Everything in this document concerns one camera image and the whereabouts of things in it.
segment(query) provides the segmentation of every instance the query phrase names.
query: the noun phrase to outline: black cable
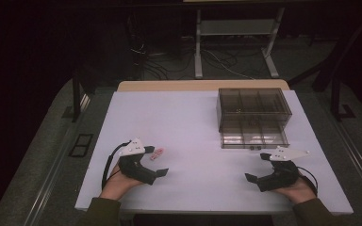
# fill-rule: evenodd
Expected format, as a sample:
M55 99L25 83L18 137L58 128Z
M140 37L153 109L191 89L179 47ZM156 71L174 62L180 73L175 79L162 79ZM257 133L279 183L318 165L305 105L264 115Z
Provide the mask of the black cable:
M219 41L215 41L215 43L217 44L218 47L222 47L222 44L221 44ZM250 57L250 56L254 56L254 55L257 55L257 54L261 53L261 50L258 50L258 51L254 52L254 53L252 53L252 54L240 55L239 53L242 51L242 49L243 49L244 47L246 47L246 46L248 45L248 43L249 43L248 40L245 41L245 42L242 44L242 46L239 47L239 49L238 49L238 51L237 51L236 54L228 53L228 51L226 51L226 50L223 50L223 51L224 51L227 55L229 55L230 57ZM202 46L203 48L205 48L205 45L206 45L205 40L202 40L202 41L201 41L201 46Z
M235 58L236 63L235 63L234 65L236 65L236 64L238 63L238 57L252 57L252 56L255 56L255 55L261 53L261 50L259 50L259 51L257 51L257 52L254 52L254 53L252 53L252 54L247 54L247 55L240 55L240 54L239 54L239 53L241 52L240 50L238 50L236 54L228 53L228 51L224 51L224 52L225 52L226 55L229 55L229 56L230 56L229 58L233 58L233 57ZM264 64L264 60L262 61L262 64L261 64L259 70L257 70L257 69L252 68L251 64L248 63L249 68L247 68L247 69L246 69L245 71L243 71L242 73L246 73L246 72L249 71L249 73L260 74L261 69L263 68L263 64Z
M190 76L190 75L188 75L188 74L185 74L185 75L182 75L181 77L179 77L179 78L177 78L177 79L175 79L175 80L181 80L181 78L184 78L184 77L190 77L190 78L195 79L194 76Z
M315 177L309 170L307 170L307 169L304 169L304 168L301 168L301 167L297 167L297 168L300 169L300 170L304 170L304 171L306 171L308 174L310 174L310 176L313 177L314 182L316 183L316 190L319 190L319 183L317 182L316 177Z
M113 151L113 153L111 153L111 155L107 158L107 164L105 165L105 170L104 170L104 174L102 176L102 189L104 189L105 184L108 180L107 178L107 173L108 173L108 169L110 168L111 165L111 161L113 161L113 156L114 154L122 147L127 146L131 141L127 142L127 143L122 143L121 145L117 146L117 148Z
M157 65L158 67L162 68L162 69L163 69L164 71L166 71L167 73L180 73L180 72L183 72L183 71L190 65L190 62L191 62L191 60L192 60L192 57L193 57L193 54L190 55L190 57L189 57L189 59L188 59L188 62L187 62L187 65L185 65L184 67L182 67L182 68L180 68L180 69L176 69L176 70L169 70L169 69L163 67L162 65L160 65L160 64L158 64L158 63L156 63L156 62L154 62L153 60L150 60L150 59L148 59L148 61L149 61L150 63L153 63L153 64Z
M107 178L107 181L108 181L112 176L116 175L119 171L120 171L120 170L117 170L117 171L115 171L113 174L111 174L111 175Z
M189 53L193 53L193 48L188 48L185 53L181 53L181 56L189 54ZM152 55L148 55L148 57L150 57L149 60L154 61L154 62L169 62L169 61L174 61L177 60L177 57L172 57L172 56L168 56L168 53L163 53L163 55L160 56L152 56Z
M143 68L140 70L140 80L145 80L145 70Z
M157 72L155 72L149 68L146 68L146 67L143 67L143 69L145 69L148 73L151 73L151 75L153 75L158 80L162 80L160 74L158 74Z
M158 67L152 66L148 63L145 62L145 66L149 66L150 68L148 69L147 67L144 67L146 70L150 70L151 72L153 70L157 70L158 72L160 72L161 74L163 74L164 78L166 78L167 80L169 80L169 77L167 76L167 74L165 72L163 72L162 70L160 70Z
M251 70L251 71L257 73L257 75L260 75L260 74L261 74L261 71L263 70L263 66L264 66L265 62L266 62L266 60L265 60L264 58L262 58L262 60L261 60L261 65L260 65L259 69L253 69L253 68L251 68L251 69L246 69L246 70L243 71L243 72L245 73L246 71Z

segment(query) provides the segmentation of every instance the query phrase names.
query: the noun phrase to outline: table leg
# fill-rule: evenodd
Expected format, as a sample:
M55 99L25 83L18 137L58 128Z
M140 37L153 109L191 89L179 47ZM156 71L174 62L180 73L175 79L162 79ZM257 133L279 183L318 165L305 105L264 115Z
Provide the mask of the table leg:
M195 50L195 78L202 79L202 59L201 59L201 10L198 9L196 15L196 50Z
M278 78L279 74L275 68L274 62L272 61L272 47L274 46L275 39L277 37L278 28L280 27L282 16L284 15L285 8L279 8L274 24L272 25L269 44L262 50L263 57L266 61L267 67L269 68L270 75L272 78Z

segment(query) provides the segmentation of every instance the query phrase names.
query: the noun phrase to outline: cable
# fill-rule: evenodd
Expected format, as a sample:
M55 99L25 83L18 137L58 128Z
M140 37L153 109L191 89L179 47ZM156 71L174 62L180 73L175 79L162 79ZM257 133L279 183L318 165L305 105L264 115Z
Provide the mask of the cable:
M164 76L167 80L169 80L169 77L167 76L167 73L165 73L165 72L163 72L162 70L160 70L159 67L152 66L152 65L150 65L150 64L148 64L148 63L145 63L145 66L149 66L149 67L151 68L151 70L152 70L152 69L158 70L160 73L163 74L163 76Z
M122 143L121 145L117 146L117 148L116 148L116 149L111 153L111 155L108 157L107 163L106 163L106 165L105 165L104 174L103 174L103 176L102 176L102 189L104 189L105 184L107 183L107 180L108 180L108 178L107 178L107 173L108 173L108 169L109 169L109 167L110 167L111 161L113 160L114 154L115 154L117 151L119 151L120 148L127 146L130 142L131 142L131 141L129 141L129 142L127 142L127 143Z
M209 60L212 59L212 56L205 56L205 52L201 53L202 59L211 67L216 68L216 69L220 69L223 70L223 67L218 67L217 65L214 65L213 63L211 63Z
M233 58L234 62L228 61L228 59L230 59L230 58ZM217 58L214 57L214 59L216 60L216 62L222 63L228 69L238 64L238 59L235 56L230 56L228 58L220 58L217 56Z
M225 60L227 63L225 64L224 62L222 64L224 64L224 66L226 66L228 69L230 69L230 67L228 66L232 66L232 65L235 65L237 62L230 62L228 59L231 59L233 58L235 60L235 58L239 58L239 57L253 57L253 56L256 56L258 54L261 54L263 52L263 48L260 48L258 50L255 50L254 52L252 53L246 53L246 54L242 54L242 49L244 47L246 47L248 44L252 43L251 40L254 41L254 45L258 45L258 44L265 44L264 42L262 42L260 39L256 38L256 36L248 36L246 38L246 36L242 36L241 38L238 38L239 40L244 40L244 42L242 43L242 45L238 48L238 50L233 54L231 53L230 51L228 50L217 50L218 52L224 54L224 55L227 55L228 57L226 58L223 58L222 60ZM213 40L214 44L217 44L218 47L221 46L220 44L220 41L219 40ZM203 37L202 41L201 41L201 46L203 47L209 47L209 44L211 43L211 41L207 41L205 39L205 37ZM266 56L264 56L264 59L266 59L267 57L270 56L270 53L268 53ZM204 58L205 62L207 62L209 65L211 65L212 67L214 68L217 68L217 69L222 69L222 66L219 68L218 66L216 65L213 65L213 63L209 62L207 58ZM255 69L252 67L252 64L249 64L249 60L243 60L244 62L245 61L248 61L247 65L248 67L241 73L239 74L246 74L246 72L248 74L254 74L254 75L261 75L261 72L262 72L262 69L263 69L263 65L265 64L265 61L263 60L260 67L258 69Z
M195 79L195 77L194 77L194 76L191 76L191 75L185 74L185 75L182 75L181 77L179 77L179 78L177 78L177 79L175 79L175 80L181 80L181 78L184 78L184 77L190 77L190 78Z
M304 170L304 171L306 171L308 174L310 174L310 176L313 177L314 182L316 183L316 190L319 190L319 183L317 182L316 177L315 177L309 170L307 170L307 169L304 169L304 168L301 168L301 167L297 167L297 168L300 169L300 170Z
M119 171L120 171L120 170L117 170L117 171L115 171L113 174L111 174L111 175L107 178L107 181L110 180L110 178L111 178L112 176L116 175Z
M162 65L160 65L160 64L158 64L158 63L156 63L156 62L154 62L153 60L150 60L150 59L148 59L148 61L149 61L150 63L155 64L155 65L157 65L158 67L162 68L162 69L163 69L164 71L166 71L167 73L179 73L179 72L183 72L183 71L190 65L190 62L191 62L191 60L192 60L192 57L193 57L193 54L190 55L190 57L189 57L189 59L188 59L188 61L187 61L187 64L186 64L184 67L182 67L182 68L180 68L180 69L176 69L176 70L169 70L169 69L163 67Z
M135 49L131 49L131 51L134 52L134 53L137 53L137 54L141 54L141 55L146 54L146 51L141 52L141 51L138 51L138 50L135 50Z
M208 52L208 53L210 53L211 55L213 55L213 56L219 61L220 65L222 65L222 67L225 68L227 71L229 71L229 72L231 72L231 73L234 73L234 74L236 74L236 75L242 76L242 77L246 77L246 78L255 80L255 79L254 79L253 77L251 77L251 76L248 76L248 75L245 75L245 74L236 73L236 72L231 71L230 69L228 69L227 67L225 67L225 66L221 63L221 61L220 61L213 53L211 53L210 51L207 51L207 50L201 50L201 51L203 51L203 52Z
M183 52L183 50L181 50L181 56L191 53L192 51L193 51L193 48L188 48L188 49L184 50L184 52ZM168 61L176 60L176 58L172 57L172 55L170 55L169 53L165 53L165 52L149 54L148 57L150 57L150 60L153 60L153 57L154 57L155 62L168 62Z
M160 74L156 73L155 71L149 69L149 68L146 68L146 67L143 67L148 73L151 73L155 78L157 78L158 80L162 80L161 79L161 76Z

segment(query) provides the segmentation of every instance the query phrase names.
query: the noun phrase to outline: forearm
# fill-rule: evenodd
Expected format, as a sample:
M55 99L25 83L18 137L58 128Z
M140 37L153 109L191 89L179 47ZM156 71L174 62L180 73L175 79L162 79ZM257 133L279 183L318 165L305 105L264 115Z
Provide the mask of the forearm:
M321 200L312 199L293 206L299 226L346 226L347 222L332 215Z
M75 224L76 226L116 226L119 224L120 202L93 198L87 213Z

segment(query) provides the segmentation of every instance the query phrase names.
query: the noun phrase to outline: metal frame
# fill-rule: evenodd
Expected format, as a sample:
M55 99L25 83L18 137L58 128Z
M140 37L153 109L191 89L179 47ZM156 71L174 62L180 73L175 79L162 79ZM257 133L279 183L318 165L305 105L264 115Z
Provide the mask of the metal frame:
M235 21L202 21L201 10L197 10L196 15L196 50L195 50L195 78L202 79L202 58L201 58L201 36L209 35L270 35L269 43L262 49L262 54L266 65L270 71L271 78L278 78L279 74L272 61L272 47L277 37L278 28L281 24L285 8L279 8L274 20L235 20ZM229 29L221 24L230 24L230 26L241 26L240 30Z

